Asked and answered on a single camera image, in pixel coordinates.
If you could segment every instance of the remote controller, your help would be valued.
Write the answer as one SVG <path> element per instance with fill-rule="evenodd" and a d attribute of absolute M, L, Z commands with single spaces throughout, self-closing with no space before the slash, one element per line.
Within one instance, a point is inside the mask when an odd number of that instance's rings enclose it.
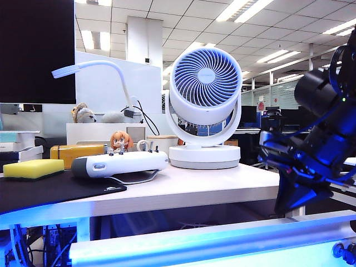
<path fill-rule="evenodd" d="M 78 157 L 73 160 L 75 177 L 104 178 L 127 172 L 163 170 L 168 165 L 168 156 L 163 151 L 134 151 Z"/>

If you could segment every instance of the white fan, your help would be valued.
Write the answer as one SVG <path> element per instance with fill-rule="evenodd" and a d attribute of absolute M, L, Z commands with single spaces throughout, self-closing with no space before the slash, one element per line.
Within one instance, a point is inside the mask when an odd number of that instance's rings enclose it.
<path fill-rule="evenodd" d="M 241 68 L 218 48 L 201 47 L 181 55 L 173 64 L 166 116 L 173 132 L 186 142 L 169 149 L 171 164 L 188 169 L 224 169 L 237 166 L 240 148 L 223 144 L 235 132 L 241 118 Z M 181 129 L 172 113 L 186 125 L 208 130 L 231 120 L 222 131 L 196 136 Z"/>

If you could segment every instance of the black mouse pad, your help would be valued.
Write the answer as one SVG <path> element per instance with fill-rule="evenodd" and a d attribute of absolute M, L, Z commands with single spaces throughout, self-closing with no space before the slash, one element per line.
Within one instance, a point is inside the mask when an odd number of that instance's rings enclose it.
<path fill-rule="evenodd" d="M 70 170 L 37 181 L 0 178 L 0 214 L 125 190 L 113 179 L 75 178 Z"/>

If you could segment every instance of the ceiling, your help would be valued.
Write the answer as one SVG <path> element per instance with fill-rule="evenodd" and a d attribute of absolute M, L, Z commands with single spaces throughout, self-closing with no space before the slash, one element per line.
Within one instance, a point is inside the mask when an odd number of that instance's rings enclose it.
<path fill-rule="evenodd" d="M 354 0 L 274 0 L 245 23 L 217 22 L 215 19 L 233 0 L 112 0 L 112 7 L 76 3 L 77 50 L 125 59 L 127 16 L 163 20 L 163 61 L 168 66 L 192 42 L 216 43 L 230 53 L 245 78 L 290 61 L 308 56 L 309 44 L 314 53 L 326 51 L 347 42 L 348 36 L 322 34 L 329 28 L 356 17 Z M 111 49 L 86 50 L 80 31 L 110 32 Z M 301 53 L 277 63 L 257 60 L 280 49 Z M 314 67 L 328 64 L 331 53 L 313 60 Z M 301 62 L 274 72 L 274 78 L 285 73 L 308 69 Z M 269 81 L 264 75 L 256 83 Z"/>

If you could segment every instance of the figurine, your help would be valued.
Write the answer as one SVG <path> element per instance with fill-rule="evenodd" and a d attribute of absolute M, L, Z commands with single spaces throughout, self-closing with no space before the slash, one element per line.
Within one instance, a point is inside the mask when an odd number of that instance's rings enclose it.
<path fill-rule="evenodd" d="M 114 149 L 114 153 L 127 152 L 127 149 L 133 147 L 134 143 L 130 135 L 123 131 L 116 131 L 110 138 L 111 147 Z"/>

